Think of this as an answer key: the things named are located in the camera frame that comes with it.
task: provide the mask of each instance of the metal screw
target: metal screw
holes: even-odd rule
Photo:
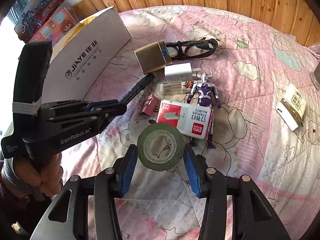
[[[106,174],[112,174],[115,170],[113,168],[106,168]]]
[[[248,175],[243,175],[242,180],[248,182],[250,181],[250,177]]]
[[[79,176],[78,175],[73,175],[71,176],[70,180],[71,181],[77,181],[79,179]]]
[[[216,170],[214,168],[207,168],[207,173],[209,174],[215,174]]]

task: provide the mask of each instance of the purple and silver action figure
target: purple and silver action figure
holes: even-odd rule
[[[210,70],[211,75],[207,75],[206,72],[204,72],[202,75],[200,74],[196,74],[196,76],[198,78],[201,78],[201,82],[199,83],[194,83],[192,89],[191,89],[191,93],[188,96],[187,99],[187,103],[190,104],[191,99],[193,98],[193,96],[195,95],[195,93],[198,91],[199,97],[198,97],[198,102],[197,105],[198,106],[205,106],[205,107],[212,107],[212,100],[211,100],[211,93],[213,92],[214,95],[214,99],[217,103],[217,107],[221,108],[222,104],[220,102],[219,96],[218,96],[218,92],[217,92],[217,88],[214,84],[212,84],[211,82],[208,82],[208,79],[212,77],[212,71]],[[212,138],[213,138],[213,120],[211,122],[211,127],[210,127],[210,133],[209,133],[209,137],[208,137],[208,148],[209,149],[215,149],[215,145],[212,142]],[[191,143],[194,144],[194,138],[191,137]]]

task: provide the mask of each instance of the jiaye logo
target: jiaye logo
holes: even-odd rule
[[[88,55],[88,53],[97,45],[97,41],[93,41],[84,52],[80,54],[80,56],[73,62],[71,65],[72,69],[68,69],[66,72],[66,78],[71,78],[73,72],[81,65],[85,57]]]
[[[68,138],[66,138],[66,139],[61,139],[61,140],[60,140],[60,143],[61,143],[61,144],[64,144],[64,143],[66,143],[66,142],[70,142],[70,141],[72,141],[73,139],[79,138],[79,137],[81,137],[81,136],[83,136],[83,135],[85,135],[85,134],[87,134],[87,133],[90,133],[90,131],[91,131],[91,128],[86,129],[85,131],[81,131],[80,133],[76,133],[76,134],[74,134],[74,135],[71,135],[70,137],[68,137]]]

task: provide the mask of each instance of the action figure arm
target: action figure arm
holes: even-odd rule
[[[197,92],[197,90],[198,90],[197,83],[194,83],[193,86],[192,86],[192,89],[191,89],[191,93],[190,93],[190,95],[188,96],[187,104],[190,104],[191,99],[193,98],[193,96],[195,95],[195,93]]]
[[[216,88],[215,84],[212,84],[212,92],[214,94],[214,99],[216,100],[217,107],[221,108],[222,104],[220,102],[220,99],[219,99],[219,96],[218,96],[218,91],[217,91],[217,88]]]

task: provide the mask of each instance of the white elastic band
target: white elastic band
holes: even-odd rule
[[[33,103],[12,102],[12,112],[15,114],[37,115],[42,102],[42,97]]]

